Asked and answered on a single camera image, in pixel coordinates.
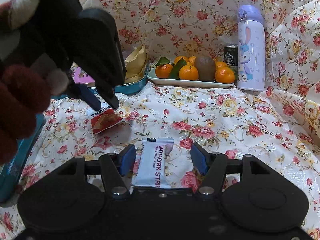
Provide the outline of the red gloved left hand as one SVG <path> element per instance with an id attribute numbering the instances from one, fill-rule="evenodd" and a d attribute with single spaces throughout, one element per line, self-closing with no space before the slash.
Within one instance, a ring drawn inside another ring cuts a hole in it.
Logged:
<path id="1" fill-rule="evenodd" d="M 30 137 L 36 115 L 45 111 L 53 95 L 68 86 L 67 74 L 47 56 L 26 67 L 21 54 L 20 27 L 34 16 L 40 0 L 9 0 L 1 4 L 1 164 L 16 155 L 18 140 Z"/>

